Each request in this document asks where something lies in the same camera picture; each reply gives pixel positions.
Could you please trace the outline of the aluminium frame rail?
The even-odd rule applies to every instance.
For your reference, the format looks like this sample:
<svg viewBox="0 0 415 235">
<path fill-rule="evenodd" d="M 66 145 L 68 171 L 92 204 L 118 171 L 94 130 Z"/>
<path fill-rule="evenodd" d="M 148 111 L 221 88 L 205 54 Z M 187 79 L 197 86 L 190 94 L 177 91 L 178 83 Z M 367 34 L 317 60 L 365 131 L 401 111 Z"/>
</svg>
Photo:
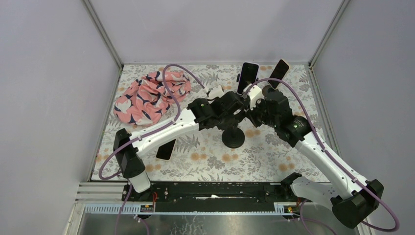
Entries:
<svg viewBox="0 0 415 235">
<path fill-rule="evenodd" d="M 348 199 L 329 184 L 301 179 L 299 183 L 249 182 L 152 182 L 137 192 L 129 183 L 82 183 L 76 195 L 80 201 L 122 202 L 139 205 L 140 213 L 272 213 L 288 212 L 305 200 L 335 214 L 357 212 L 363 197 L 353 191 Z"/>
</svg>

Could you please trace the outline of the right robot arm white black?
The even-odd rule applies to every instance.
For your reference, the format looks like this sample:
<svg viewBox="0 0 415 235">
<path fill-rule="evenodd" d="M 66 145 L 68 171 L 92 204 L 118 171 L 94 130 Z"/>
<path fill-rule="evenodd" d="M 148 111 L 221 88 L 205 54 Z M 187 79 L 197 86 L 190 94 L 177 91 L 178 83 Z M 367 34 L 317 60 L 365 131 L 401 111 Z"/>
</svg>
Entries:
<svg viewBox="0 0 415 235">
<path fill-rule="evenodd" d="M 354 171 L 319 134 L 312 131 L 308 120 L 293 114 L 288 98 L 271 89 L 266 95 L 258 86 L 245 91 L 249 98 L 247 117 L 254 126 L 267 125 L 277 136 L 306 156 L 332 184 L 312 183 L 299 173 L 283 180 L 281 197 L 288 202 L 306 198 L 330 209 L 346 227 L 355 228 L 379 206 L 374 196 L 381 197 L 384 186 L 376 179 L 369 181 Z"/>
</svg>

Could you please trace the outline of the phone with purple case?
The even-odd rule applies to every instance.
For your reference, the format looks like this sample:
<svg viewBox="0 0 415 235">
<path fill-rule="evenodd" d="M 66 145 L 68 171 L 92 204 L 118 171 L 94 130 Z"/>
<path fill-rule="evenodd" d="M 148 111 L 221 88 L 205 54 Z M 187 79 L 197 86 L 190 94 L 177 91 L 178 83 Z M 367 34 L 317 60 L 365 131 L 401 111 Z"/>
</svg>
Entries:
<svg viewBox="0 0 415 235">
<path fill-rule="evenodd" d="M 242 64 L 242 68 L 240 74 L 242 75 L 243 83 L 238 84 L 236 93 L 242 95 L 244 89 L 250 85 L 251 83 L 255 82 L 257 79 L 257 73 L 259 70 L 259 64 L 244 62 Z"/>
</svg>

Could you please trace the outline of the phone with beige case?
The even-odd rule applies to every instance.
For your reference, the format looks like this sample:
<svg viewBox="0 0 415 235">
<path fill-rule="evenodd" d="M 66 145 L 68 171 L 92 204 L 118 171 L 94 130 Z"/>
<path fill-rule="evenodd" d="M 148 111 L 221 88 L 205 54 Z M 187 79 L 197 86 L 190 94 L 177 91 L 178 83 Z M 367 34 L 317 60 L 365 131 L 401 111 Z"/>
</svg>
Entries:
<svg viewBox="0 0 415 235">
<path fill-rule="evenodd" d="M 290 65 L 284 59 L 280 59 L 269 78 L 283 80 L 289 70 Z M 277 89 L 280 84 L 280 82 L 274 80 L 268 80 L 268 83 L 273 89 Z"/>
</svg>

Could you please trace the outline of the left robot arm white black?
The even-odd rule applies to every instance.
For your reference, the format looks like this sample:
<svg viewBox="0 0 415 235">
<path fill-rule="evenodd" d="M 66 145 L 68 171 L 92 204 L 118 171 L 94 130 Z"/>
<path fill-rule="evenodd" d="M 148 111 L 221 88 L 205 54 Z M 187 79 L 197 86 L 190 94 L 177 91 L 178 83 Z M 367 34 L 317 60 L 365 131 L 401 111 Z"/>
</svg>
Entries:
<svg viewBox="0 0 415 235">
<path fill-rule="evenodd" d="M 117 132 L 114 142 L 115 156 L 121 173 L 133 189 L 133 195 L 140 201 L 151 197 L 151 182 L 141 159 L 154 149 L 176 138 L 218 128 L 222 142 L 228 148 L 239 148 L 245 141 L 244 132 L 238 124 L 255 101 L 248 95 L 227 92 L 214 100 L 197 98 L 181 111 L 174 120 L 167 120 L 134 133 L 122 129 Z"/>
</svg>

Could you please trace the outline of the wooden base phone stand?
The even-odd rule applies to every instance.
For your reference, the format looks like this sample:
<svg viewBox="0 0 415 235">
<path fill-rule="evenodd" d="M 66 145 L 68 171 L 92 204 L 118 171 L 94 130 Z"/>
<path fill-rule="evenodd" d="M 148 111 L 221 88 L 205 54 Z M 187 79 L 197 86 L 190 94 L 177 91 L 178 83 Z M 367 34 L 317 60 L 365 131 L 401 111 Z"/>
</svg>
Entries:
<svg viewBox="0 0 415 235">
<path fill-rule="evenodd" d="M 268 93 L 272 93 L 274 90 L 275 89 L 271 85 L 267 85 L 262 88 L 262 94 L 266 97 Z"/>
</svg>

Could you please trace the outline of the phone with cream case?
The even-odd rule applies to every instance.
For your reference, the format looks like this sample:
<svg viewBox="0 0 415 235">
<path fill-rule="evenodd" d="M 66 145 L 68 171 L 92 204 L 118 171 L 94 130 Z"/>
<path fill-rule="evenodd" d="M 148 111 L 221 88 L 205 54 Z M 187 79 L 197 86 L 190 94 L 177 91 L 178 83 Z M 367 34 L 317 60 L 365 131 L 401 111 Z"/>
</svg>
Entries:
<svg viewBox="0 0 415 235">
<path fill-rule="evenodd" d="M 160 146 L 156 152 L 156 159 L 169 161 L 174 151 L 175 144 L 176 139 L 173 139 L 172 141 Z"/>
</svg>

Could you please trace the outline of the pink floral crumpled cloth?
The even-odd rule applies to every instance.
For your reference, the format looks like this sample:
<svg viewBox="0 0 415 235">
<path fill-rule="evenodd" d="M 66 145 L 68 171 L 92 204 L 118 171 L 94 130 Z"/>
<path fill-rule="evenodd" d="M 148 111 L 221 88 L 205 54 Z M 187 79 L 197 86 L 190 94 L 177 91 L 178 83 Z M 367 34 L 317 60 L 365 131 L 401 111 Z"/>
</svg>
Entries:
<svg viewBox="0 0 415 235">
<path fill-rule="evenodd" d="M 113 114 L 122 123 L 149 126 L 159 122 L 173 104 L 162 73 L 155 71 L 131 83 L 115 101 Z"/>
</svg>

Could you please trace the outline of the floral patterned table mat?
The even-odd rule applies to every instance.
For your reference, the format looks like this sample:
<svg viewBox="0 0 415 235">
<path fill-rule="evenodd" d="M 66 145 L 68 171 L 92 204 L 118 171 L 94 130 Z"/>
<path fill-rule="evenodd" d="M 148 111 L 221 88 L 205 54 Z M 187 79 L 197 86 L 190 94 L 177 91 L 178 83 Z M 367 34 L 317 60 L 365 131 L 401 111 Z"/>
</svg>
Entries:
<svg viewBox="0 0 415 235">
<path fill-rule="evenodd" d="M 119 79 L 111 110 L 103 131 L 90 180 L 98 181 L 99 169 L 113 152 L 115 133 L 122 129 L 130 133 L 143 129 L 121 123 L 113 114 L 115 100 L 131 83 L 143 76 L 164 69 L 166 65 L 125 65 Z M 195 74 L 207 88 L 221 85 L 225 91 L 235 91 L 236 76 L 241 64 L 182 65 Z M 305 64 L 291 64 L 284 77 L 303 102 L 315 128 L 324 136 L 322 119 L 318 113 L 314 86 L 310 80 L 310 68 Z M 328 182 L 318 168 L 296 149 L 280 140 L 272 128 L 262 125 L 255 128 L 247 119 L 239 125 L 245 135 L 244 144 L 230 149 L 221 141 L 222 132 L 217 128 L 207 129 L 196 134 L 177 138 L 169 160 L 157 159 L 157 149 L 141 157 L 146 172 L 153 181 L 249 181 L 279 182 L 292 172 L 299 172 L 316 182 Z"/>
</svg>

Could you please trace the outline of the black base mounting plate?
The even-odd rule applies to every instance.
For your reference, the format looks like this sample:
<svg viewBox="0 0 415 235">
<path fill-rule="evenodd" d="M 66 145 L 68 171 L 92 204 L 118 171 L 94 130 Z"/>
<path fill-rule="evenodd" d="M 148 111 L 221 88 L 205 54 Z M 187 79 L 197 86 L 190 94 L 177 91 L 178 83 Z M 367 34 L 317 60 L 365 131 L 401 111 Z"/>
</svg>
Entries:
<svg viewBox="0 0 415 235">
<path fill-rule="evenodd" d="M 153 181 L 136 192 L 125 185 L 122 200 L 148 202 L 156 212 L 273 212 L 275 203 L 300 205 L 286 186 L 269 182 L 171 182 Z"/>
</svg>

